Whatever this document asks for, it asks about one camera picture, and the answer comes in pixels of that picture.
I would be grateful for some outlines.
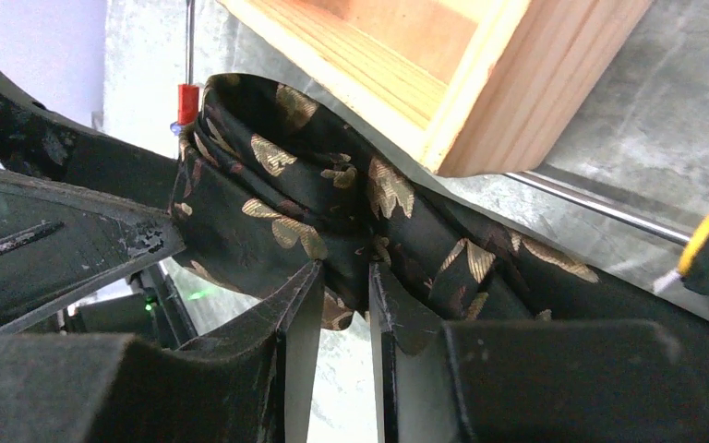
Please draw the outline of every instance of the wooden box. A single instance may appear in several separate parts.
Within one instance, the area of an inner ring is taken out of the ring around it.
[[[651,0],[219,0],[431,172],[538,165]]]

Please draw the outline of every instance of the gray marbled surface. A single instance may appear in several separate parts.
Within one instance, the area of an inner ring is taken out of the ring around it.
[[[104,131],[174,157],[176,85],[184,78],[184,0],[109,0]],[[503,176],[440,179],[411,162],[214,0],[197,1],[195,81],[247,72],[328,105],[414,180],[451,192],[624,280],[650,288],[678,246],[581,210]],[[709,212],[709,0],[656,0],[550,152],[540,172],[687,231]],[[182,270],[189,310],[209,330],[249,297]],[[662,297],[709,319],[709,298],[679,287]],[[323,331],[309,441],[375,441],[370,344],[362,318]],[[354,419],[345,417],[357,411]]]

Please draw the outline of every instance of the patterned cloth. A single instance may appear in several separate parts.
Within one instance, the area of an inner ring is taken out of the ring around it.
[[[602,317],[618,304],[583,307],[646,296],[410,182],[336,114],[265,78],[212,77],[180,162],[170,210],[189,248],[176,259],[258,298],[322,260],[327,329],[366,313],[373,260],[446,319]]]

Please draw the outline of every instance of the metal rod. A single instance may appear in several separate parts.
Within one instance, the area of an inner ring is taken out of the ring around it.
[[[186,0],[186,84],[194,81],[194,0]]]
[[[512,180],[523,183],[524,185],[529,185],[558,198],[563,198],[570,203],[574,203],[583,208],[598,212],[613,220],[626,223],[629,226],[635,227],[645,233],[652,233],[659,238],[668,240],[669,242],[677,245],[685,246],[691,239],[691,235],[689,233],[680,232],[658,221],[647,220],[639,215],[630,213],[627,210],[616,208],[602,199],[587,196],[582,192],[578,192],[559,183],[552,182],[543,175],[532,172],[508,173],[504,175],[508,176]]]

